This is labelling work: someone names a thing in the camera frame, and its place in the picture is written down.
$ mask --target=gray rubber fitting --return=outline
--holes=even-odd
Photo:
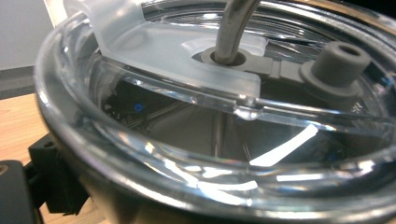
[[[301,66],[300,76],[318,98],[328,102],[349,101],[361,95],[357,79],[370,61],[363,49],[334,41],[324,47],[315,62]]]

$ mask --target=metal tube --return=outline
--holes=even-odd
[[[260,0],[231,0],[227,3],[216,40],[216,63],[233,63],[242,33],[259,3]]]

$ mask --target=wooden table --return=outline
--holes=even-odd
[[[27,148],[49,131],[41,119],[33,94],[0,101],[0,161],[30,161]],[[50,214],[47,206],[40,208],[46,224],[109,223],[89,199],[78,216]]]

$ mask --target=transparent container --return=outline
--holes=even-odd
[[[224,6],[147,1],[140,10],[159,27],[215,34]],[[171,60],[146,58],[159,68],[153,72],[110,59],[95,26],[77,12],[40,50],[38,104],[69,165],[114,223],[153,211],[192,223],[385,222],[396,213],[394,22],[328,1],[261,1],[245,33],[266,40],[262,57],[274,63],[313,61],[334,40],[370,55],[356,80],[361,94],[341,102],[286,79],[257,76],[260,91],[244,95],[221,82],[166,76],[163,63],[178,63]],[[189,63],[214,66],[200,61],[211,41],[191,50]]]

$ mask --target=gray rubber cap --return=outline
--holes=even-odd
[[[370,61],[363,49],[334,41],[324,47],[315,62],[302,65],[300,76],[325,101],[350,100],[361,94],[356,80]]]

